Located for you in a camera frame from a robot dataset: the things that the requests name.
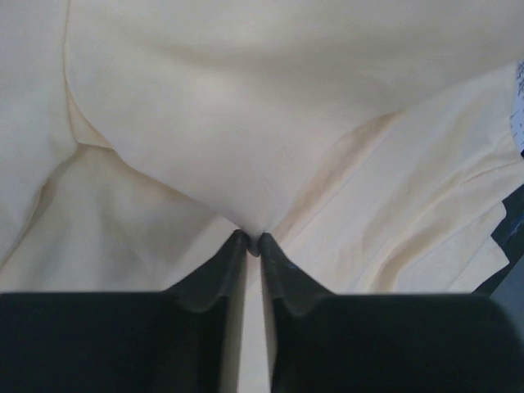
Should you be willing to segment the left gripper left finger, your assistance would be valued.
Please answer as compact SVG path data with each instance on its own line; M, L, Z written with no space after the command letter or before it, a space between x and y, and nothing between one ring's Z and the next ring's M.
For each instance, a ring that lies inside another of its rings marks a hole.
M246 290L247 235L165 291L172 301L161 344L163 392L236 392Z

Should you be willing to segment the pale yellow t shirt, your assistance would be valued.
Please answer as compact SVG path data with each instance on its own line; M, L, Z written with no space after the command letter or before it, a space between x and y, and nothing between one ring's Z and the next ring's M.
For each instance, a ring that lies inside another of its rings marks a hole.
M1 389L163 392L165 291L247 235L334 293L297 392L520 392L474 291L523 183L520 1L4 1Z

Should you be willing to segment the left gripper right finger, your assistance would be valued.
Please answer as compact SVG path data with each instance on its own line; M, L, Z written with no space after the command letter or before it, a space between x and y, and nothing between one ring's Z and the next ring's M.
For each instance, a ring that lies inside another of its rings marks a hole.
M297 392L311 347L303 322L334 293L291 262L272 234L263 233L255 250L260 257L269 388Z

